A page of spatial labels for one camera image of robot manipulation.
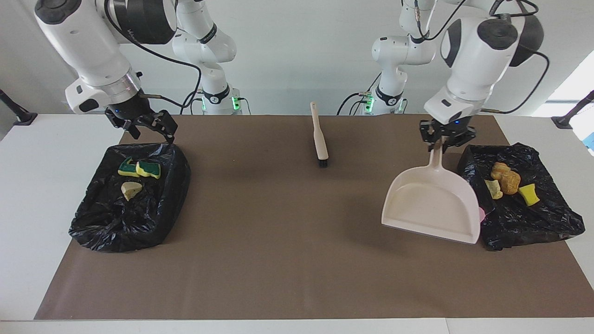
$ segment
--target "blue object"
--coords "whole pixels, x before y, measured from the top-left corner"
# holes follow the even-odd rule
[[[590,150],[594,150],[594,133],[591,133],[586,139],[582,140],[582,143]]]

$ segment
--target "dustpan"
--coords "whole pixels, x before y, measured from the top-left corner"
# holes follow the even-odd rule
[[[429,165],[402,172],[394,179],[381,223],[432,237],[475,244],[481,233],[479,204],[472,187],[441,165],[441,142]]]

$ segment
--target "black pole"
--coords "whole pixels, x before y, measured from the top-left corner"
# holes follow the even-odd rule
[[[10,110],[17,116],[17,121],[13,123],[13,125],[30,125],[35,117],[37,117],[36,112],[28,112],[25,108],[18,105],[14,102],[8,95],[4,93],[3,90],[0,89],[0,100],[4,102]]]
[[[584,109],[584,107],[592,102],[592,100],[594,100],[594,90],[592,90],[586,97],[578,102],[576,106],[573,107],[569,113],[567,113],[567,115],[561,117],[551,117],[553,123],[555,123],[559,129],[571,129],[572,127],[569,125],[569,120],[571,120],[573,116],[577,115],[578,112]]]

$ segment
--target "brown table mat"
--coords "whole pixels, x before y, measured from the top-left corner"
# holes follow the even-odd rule
[[[73,241],[35,319],[593,317],[565,242],[491,253],[381,225],[394,177],[427,164],[422,118],[322,117],[320,169],[308,116],[176,117],[192,181],[164,244]],[[473,144],[507,144],[493,117],[472,125]]]

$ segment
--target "black plastic bag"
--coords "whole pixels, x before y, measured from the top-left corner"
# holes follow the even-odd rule
[[[492,180],[495,162],[504,162],[520,174],[521,187],[536,184],[540,201],[529,207],[519,193],[493,200],[484,180]],[[481,238],[488,250],[566,240],[585,231],[582,217],[569,208],[538,152],[529,146],[468,145],[458,164],[458,173],[475,190],[486,213]]]
[[[161,164],[161,177],[136,178],[118,174],[127,158]],[[153,247],[175,223],[188,191],[190,168],[173,144],[117,145],[107,149],[68,233],[94,251],[124,252]],[[143,190],[130,201],[121,192],[124,182]]]

